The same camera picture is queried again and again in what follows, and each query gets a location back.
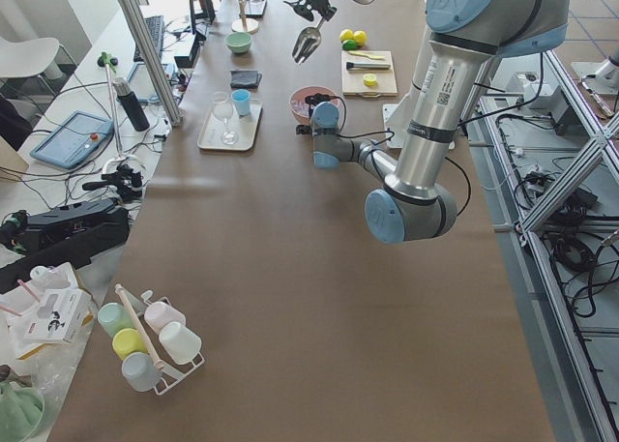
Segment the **white plastic cup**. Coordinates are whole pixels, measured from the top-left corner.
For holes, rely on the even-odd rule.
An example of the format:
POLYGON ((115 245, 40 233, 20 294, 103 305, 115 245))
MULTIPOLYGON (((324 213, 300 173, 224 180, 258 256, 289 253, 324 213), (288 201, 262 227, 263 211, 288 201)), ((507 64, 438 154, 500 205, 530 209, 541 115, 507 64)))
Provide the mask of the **white plastic cup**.
POLYGON ((159 332, 159 342, 177 365, 186 365, 198 355, 201 338, 186 325, 171 321, 159 332))

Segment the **wooden glass stand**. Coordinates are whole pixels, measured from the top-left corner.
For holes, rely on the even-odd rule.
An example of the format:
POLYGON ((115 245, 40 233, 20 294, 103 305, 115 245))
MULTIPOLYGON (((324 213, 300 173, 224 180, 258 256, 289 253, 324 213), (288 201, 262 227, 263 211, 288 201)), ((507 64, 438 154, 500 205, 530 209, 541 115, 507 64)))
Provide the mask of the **wooden glass stand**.
POLYGON ((237 0, 239 8, 239 17, 232 22, 231 30, 236 33, 255 34, 259 29, 259 23, 256 19, 248 17, 245 10, 245 0, 237 0))

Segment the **wooden cutting board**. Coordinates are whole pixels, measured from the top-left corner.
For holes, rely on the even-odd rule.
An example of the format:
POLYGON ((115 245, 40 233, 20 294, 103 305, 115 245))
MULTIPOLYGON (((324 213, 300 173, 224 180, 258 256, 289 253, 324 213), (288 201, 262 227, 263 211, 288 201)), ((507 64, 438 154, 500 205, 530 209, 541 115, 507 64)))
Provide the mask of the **wooden cutting board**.
POLYGON ((341 53, 341 88, 345 96, 394 97, 398 94, 390 51, 350 50, 341 53))

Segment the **clear ice cubes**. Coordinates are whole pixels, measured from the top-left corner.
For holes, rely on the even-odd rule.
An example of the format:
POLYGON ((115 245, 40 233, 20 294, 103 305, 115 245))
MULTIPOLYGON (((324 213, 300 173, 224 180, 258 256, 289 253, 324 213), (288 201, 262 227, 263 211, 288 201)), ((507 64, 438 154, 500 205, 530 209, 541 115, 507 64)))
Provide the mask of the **clear ice cubes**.
POLYGON ((291 101, 292 112, 300 117, 308 118, 310 106, 304 100, 291 101))

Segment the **green lime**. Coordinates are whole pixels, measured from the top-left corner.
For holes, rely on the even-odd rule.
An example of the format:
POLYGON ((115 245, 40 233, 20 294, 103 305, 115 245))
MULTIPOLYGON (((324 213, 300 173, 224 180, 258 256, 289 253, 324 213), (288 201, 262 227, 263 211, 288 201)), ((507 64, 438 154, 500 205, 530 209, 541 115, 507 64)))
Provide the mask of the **green lime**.
POLYGON ((353 33, 353 40, 357 46, 364 46, 368 40, 367 33, 363 30, 357 30, 353 33))

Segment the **black keyboard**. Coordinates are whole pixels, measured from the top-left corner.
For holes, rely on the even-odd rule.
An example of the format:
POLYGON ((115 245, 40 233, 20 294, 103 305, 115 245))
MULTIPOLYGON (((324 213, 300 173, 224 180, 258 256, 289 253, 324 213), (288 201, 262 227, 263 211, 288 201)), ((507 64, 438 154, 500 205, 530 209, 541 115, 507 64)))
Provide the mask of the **black keyboard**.
POLYGON ((143 17, 146 29, 159 58, 162 57, 165 23, 162 15, 143 17))

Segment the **white product box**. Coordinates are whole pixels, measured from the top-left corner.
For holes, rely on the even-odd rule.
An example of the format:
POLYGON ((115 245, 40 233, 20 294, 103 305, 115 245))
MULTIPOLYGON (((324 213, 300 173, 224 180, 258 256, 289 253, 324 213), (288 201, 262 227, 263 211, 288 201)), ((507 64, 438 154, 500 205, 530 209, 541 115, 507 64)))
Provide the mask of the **white product box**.
POLYGON ((72 343, 91 316, 91 295, 80 288, 48 289, 26 323, 26 342, 72 343))

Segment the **pink plastic cup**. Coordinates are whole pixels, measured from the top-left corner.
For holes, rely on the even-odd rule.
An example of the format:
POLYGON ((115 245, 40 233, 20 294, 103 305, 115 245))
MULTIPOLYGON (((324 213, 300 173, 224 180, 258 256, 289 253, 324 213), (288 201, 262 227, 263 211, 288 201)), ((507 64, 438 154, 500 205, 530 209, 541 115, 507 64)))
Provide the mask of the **pink plastic cup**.
POLYGON ((144 320, 156 334, 159 334, 170 322, 179 322, 182 325, 186 324, 186 316, 163 301, 150 304, 146 308, 146 311, 144 311, 144 320))

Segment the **green plastic cup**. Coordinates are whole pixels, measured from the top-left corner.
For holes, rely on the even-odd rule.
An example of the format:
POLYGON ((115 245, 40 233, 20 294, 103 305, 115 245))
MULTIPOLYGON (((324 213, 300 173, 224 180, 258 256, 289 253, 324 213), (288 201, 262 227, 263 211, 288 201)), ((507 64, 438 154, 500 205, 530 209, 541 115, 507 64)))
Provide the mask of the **green plastic cup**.
POLYGON ((112 339, 121 330, 133 327, 131 318, 124 306, 119 303, 103 305, 98 311, 97 319, 104 331, 112 339))

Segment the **wine glass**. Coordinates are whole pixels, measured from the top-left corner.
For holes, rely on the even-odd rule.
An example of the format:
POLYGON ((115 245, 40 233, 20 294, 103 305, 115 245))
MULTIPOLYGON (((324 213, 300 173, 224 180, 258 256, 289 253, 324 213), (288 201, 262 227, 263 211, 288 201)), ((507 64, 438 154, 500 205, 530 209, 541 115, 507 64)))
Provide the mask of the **wine glass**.
POLYGON ((221 142, 224 145, 234 145, 238 142, 238 134, 230 129, 229 121, 234 113, 233 104, 225 92, 216 92, 212 99, 212 114, 223 122, 224 132, 221 135, 221 142))

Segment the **yellow lemon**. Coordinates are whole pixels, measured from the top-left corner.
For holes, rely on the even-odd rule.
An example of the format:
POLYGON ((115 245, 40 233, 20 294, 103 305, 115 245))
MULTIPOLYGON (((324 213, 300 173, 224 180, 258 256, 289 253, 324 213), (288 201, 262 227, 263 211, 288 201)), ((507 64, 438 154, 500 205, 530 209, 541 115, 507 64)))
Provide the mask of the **yellow lemon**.
POLYGON ((354 32, 351 29, 349 29, 349 28, 343 29, 339 33, 339 40, 342 43, 345 43, 347 41, 353 41, 354 40, 354 32))

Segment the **black water bottle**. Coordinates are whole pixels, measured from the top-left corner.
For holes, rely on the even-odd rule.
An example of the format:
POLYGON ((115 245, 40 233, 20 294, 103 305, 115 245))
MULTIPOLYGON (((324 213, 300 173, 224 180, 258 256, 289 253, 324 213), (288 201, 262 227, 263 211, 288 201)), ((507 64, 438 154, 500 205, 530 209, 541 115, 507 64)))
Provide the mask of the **black water bottle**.
POLYGON ((133 128, 137 132, 147 131, 150 128, 150 123, 128 81, 123 77, 115 77, 112 79, 112 86, 133 128))

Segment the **metal ice scoop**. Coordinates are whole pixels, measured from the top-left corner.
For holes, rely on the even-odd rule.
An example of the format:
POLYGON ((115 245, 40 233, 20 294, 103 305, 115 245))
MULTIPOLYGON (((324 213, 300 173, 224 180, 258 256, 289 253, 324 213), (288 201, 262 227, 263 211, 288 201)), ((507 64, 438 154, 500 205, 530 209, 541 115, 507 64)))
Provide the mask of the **metal ice scoop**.
POLYGON ((320 46, 322 41, 320 30, 324 22, 325 18, 322 17, 315 27, 306 27, 301 31, 292 51, 292 58, 296 64, 305 63, 320 46))

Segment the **lemon half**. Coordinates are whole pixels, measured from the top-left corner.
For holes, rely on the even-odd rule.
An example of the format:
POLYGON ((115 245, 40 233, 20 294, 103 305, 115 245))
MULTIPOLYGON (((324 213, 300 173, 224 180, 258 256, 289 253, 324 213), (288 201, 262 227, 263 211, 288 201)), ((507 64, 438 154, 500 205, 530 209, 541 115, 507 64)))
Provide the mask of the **lemon half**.
POLYGON ((375 74, 365 74, 364 84, 367 86, 373 86, 377 84, 377 77, 375 74))

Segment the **white chair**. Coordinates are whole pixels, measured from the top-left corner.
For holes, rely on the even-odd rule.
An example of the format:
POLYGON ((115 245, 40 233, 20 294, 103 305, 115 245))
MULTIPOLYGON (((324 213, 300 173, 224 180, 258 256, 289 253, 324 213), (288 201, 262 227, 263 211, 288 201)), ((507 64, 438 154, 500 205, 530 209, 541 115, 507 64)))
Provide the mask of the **white chair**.
POLYGON ((1 38, 1 78, 37 77, 51 96, 55 92, 43 77, 43 73, 55 61, 61 48, 55 38, 37 38, 25 42, 11 42, 1 38))

